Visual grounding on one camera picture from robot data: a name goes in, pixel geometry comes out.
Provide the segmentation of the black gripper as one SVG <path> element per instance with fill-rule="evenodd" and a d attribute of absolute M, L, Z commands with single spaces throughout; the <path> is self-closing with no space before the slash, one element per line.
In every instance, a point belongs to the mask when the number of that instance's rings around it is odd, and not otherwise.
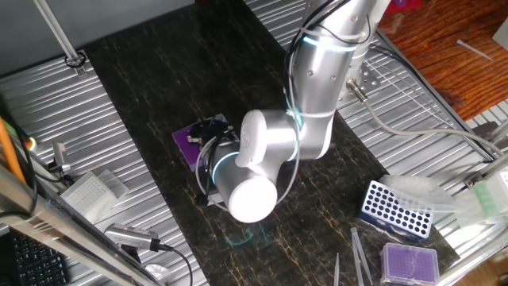
<path fill-rule="evenodd" d="M 229 140 L 233 141 L 235 139 L 233 126 L 228 122 L 223 122 L 218 119 L 199 119 L 195 123 L 193 123 L 189 130 L 187 131 L 187 141 L 190 144 L 202 144 L 205 146 L 206 143 L 215 138 L 217 141 L 221 140 Z"/>

